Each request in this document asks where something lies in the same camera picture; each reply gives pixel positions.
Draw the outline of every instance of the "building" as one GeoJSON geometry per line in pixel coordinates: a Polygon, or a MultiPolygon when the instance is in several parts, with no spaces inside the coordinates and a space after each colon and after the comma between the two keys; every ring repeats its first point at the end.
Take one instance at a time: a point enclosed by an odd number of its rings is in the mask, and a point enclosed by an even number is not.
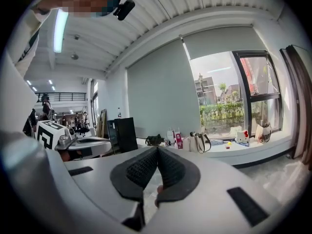
{"type": "Polygon", "coordinates": [[[198,97],[198,104],[211,105],[216,104],[215,85],[212,77],[203,78],[199,74],[198,80],[195,80],[196,92],[198,97]]]}
{"type": "Polygon", "coordinates": [[[239,85],[234,84],[228,86],[228,88],[225,90],[225,92],[222,92],[220,97],[218,97],[218,101],[237,101],[239,98],[241,98],[241,94],[239,92],[239,85]]]}

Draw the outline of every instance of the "gray blind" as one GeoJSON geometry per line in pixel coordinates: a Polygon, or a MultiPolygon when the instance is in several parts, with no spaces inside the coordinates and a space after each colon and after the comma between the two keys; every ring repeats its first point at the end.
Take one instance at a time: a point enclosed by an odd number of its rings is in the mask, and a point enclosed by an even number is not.
{"type": "Polygon", "coordinates": [[[265,50],[265,46],[251,27],[211,29],[183,37],[190,58],[235,50],[265,50]]]}
{"type": "Polygon", "coordinates": [[[129,68],[128,99],[137,137],[166,137],[168,127],[179,127],[182,136],[200,129],[194,79],[181,40],[129,68]]]}

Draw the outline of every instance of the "white bottle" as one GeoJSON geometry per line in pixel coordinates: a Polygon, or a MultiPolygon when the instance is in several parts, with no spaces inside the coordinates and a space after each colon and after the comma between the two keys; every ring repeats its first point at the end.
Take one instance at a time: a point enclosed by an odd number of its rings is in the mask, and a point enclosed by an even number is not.
{"type": "Polygon", "coordinates": [[[121,119],[120,107],[118,107],[118,119],[121,119]]]}

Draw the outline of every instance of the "handbag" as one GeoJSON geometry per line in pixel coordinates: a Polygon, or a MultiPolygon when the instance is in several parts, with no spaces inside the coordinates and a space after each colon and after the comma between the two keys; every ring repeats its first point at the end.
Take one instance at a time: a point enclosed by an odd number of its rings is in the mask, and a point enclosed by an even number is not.
{"type": "Polygon", "coordinates": [[[148,136],[145,140],[145,144],[148,146],[159,146],[161,141],[161,136],[158,134],[157,136],[148,136]]]}
{"type": "Polygon", "coordinates": [[[196,133],[191,132],[190,136],[183,139],[183,149],[185,151],[203,154],[203,153],[208,152],[211,149],[211,144],[210,144],[210,148],[208,150],[205,150],[205,141],[203,138],[203,134],[196,134],[196,133]]]}

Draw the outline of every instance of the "window frame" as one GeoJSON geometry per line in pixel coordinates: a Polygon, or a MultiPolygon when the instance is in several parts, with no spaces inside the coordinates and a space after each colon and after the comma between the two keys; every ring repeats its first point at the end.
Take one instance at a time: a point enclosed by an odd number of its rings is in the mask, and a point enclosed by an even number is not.
{"type": "Polygon", "coordinates": [[[280,88],[280,82],[278,79],[278,75],[276,73],[275,65],[270,54],[265,50],[240,50],[240,51],[232,51],[230,55],[233,59],[233,63],[236,68],[236,72],[238,75],[238,82],[240,83],[240,87],[243,90],[243,101],[245,108],[245,128],[248,128],[248,134],[250,137],[254,137],[255,133],[252,133],[252,106],[251,103],[264,101],[269,99],[277,99],[278,101],[278,129],[272,130],[272,132],[277,132],[282,130],[283,128],[283,101],[282,94],[280,88]],[[247,80],[247,76],[244,70],[244,67],[240,61],[241,58],[253,58],[253,57],[265,57],[269,60],[270,65],[272,67],[273,73],[276,78],[277,86],[279,93],[270,93],[270,94],[259,94],[259,95],[251,95],[249,90],[249,84],[247,80]]]}
{"type": "Polygon", "coordinates": [[[96,127],[97,123],[98,123],[98,117],[97,114],[95,112],[95,100],[98,97],[98,91],[94,92],[94,86],[97,84],[98,82],[95,79],[91,80],[91,114],[92,114],[92,120],[93,120],[93,126],[96,127]]]}

